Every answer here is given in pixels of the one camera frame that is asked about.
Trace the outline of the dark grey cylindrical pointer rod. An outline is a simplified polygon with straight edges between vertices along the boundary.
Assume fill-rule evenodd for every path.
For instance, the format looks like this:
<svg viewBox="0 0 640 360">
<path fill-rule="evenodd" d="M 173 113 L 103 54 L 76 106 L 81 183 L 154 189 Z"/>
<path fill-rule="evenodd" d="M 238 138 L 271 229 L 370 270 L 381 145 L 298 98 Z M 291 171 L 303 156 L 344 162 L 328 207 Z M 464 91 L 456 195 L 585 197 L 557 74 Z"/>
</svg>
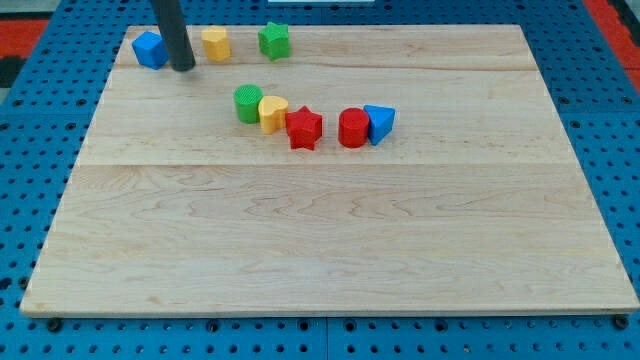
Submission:
<svg viewBox="0 0 640 360">
<path fill-rule="evenodd" d="M 186 72 L 196 61 L 179 0 L 150 0 L 158 29 L 165 42 L 171 68 Z"/>
</svg>

